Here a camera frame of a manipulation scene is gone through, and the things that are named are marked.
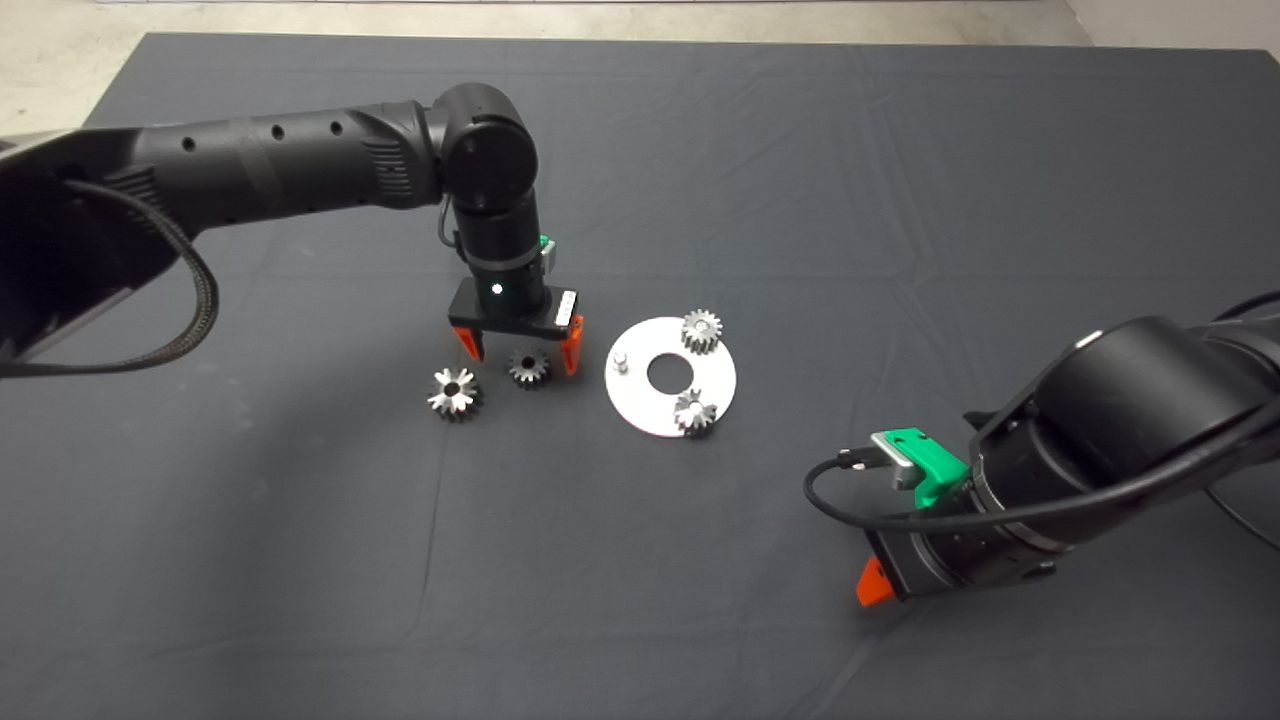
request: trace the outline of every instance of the metal plate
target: metal plate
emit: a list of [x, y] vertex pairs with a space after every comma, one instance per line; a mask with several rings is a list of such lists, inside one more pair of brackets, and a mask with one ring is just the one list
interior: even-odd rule
[[[680, 318], [653, 318], [631, 325], [613, 342], [604, 364], [604, 387], [613, 407], [637, 429], [658, 437], [682, 437], [684, 433], [676, 427], [676, 395], [662, 392], [649, 382], [649, 364], [654, 357], [676, 355], [689, 363], [694, 379], [684, 389], [703, 391], [703, 402], [716, 406], [717, 421], [728, 411], [737, 388], [737, 370], [724, 341], [717, 343], [716, 350], [696, 355], [680, 340], [682, 322]], [[613, 363], [618, 352], [627, 357], [625, 373]]]

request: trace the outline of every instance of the gear teeth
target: gear teeth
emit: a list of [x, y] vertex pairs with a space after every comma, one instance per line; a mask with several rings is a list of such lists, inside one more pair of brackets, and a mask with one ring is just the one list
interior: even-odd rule
[[550, 360], [541, 350], [521, 350], [507, 359], [507, 374], [521, 389], [538, 389], [550, 372]]
[[[449, 386], [456, 386], [453, 392], [449, 392]], [[428, 398], [428, 405], [440, 418], [461, 423], [475, 415], [484, 405], [484, 389], [471, 370], [462, 368], [453, 372], [445, 368], [435, 373], [435, 388]]]
[[687, 389], [676, 396], [673, 418], [685, 437], [700, 437], [716, 424], [716, 406], [701, 401], [700, 389]]
[[684, 316], [680, 340], [691, 352], [705, 355], [716, 350], [723, 329], [724, 323], [714, 313], [699, 307]]

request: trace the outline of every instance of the silver gear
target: silver gear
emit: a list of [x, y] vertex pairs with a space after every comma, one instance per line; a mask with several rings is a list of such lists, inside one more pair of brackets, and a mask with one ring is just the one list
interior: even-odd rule
[[521, 350], [507, 359], [507, 374], [522, 389], [535, 389], [550, 377], [552, 364], [541, 350]]
[[475, 415], [481, 398], [480, 383], [471, 370], [445, 368], [435, 374], [435, 392], [428, 402], [442, 418], [457, 423]]
[[701, 401], [700, 389], [676, 396], [676, 427], [686, 436], [700, 436], [716, 423], [716, 406]]
[[716, 313], [698, 309], [685, 315], [685, 324], [680, 328], [680, 340], [685, 341], [685, 347], [692, 352], [705, 355], [716, 350], [723, 329], [724, 323]]

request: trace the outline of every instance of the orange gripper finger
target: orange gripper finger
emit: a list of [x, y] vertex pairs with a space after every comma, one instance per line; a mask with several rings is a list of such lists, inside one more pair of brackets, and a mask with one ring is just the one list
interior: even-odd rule
[[561, 359], [564, 360], [564, 374], [572, 375], [577, 372], [577, 359], [582, 352], [582, 323], [581, 315], [573, 315], [568, 325], [568, 337], [561, 341]]
[[467, 348], [467, 355], [470, 355], [472, 360], [476, 363], [484, 360], [484, 343], [480, 340], [480, 331], [453, 325], [453, 332], [458, 336], [458, 340], [462, 341], [462, 347]]
[[858, 602], [863, 607], [893, 600], [893, 585], [888, 584], [884, 577], [884, 568], [879, 564], [879, 557], [874, 555], [867, 559], [863, 566], [863, 577], [858, 579]]

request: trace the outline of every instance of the green bracket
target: green bracket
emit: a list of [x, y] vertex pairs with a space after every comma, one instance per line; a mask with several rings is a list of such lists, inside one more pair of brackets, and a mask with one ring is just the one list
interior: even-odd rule
[[947, 452], [947, 448], [919, 428], [884, 430], [883, 438], [924, 474], [924, 478], [915, 486], [916, 509], [933, 505], [947, 488], [965, 479], [969, 474], [969, 466], [964, 461]]

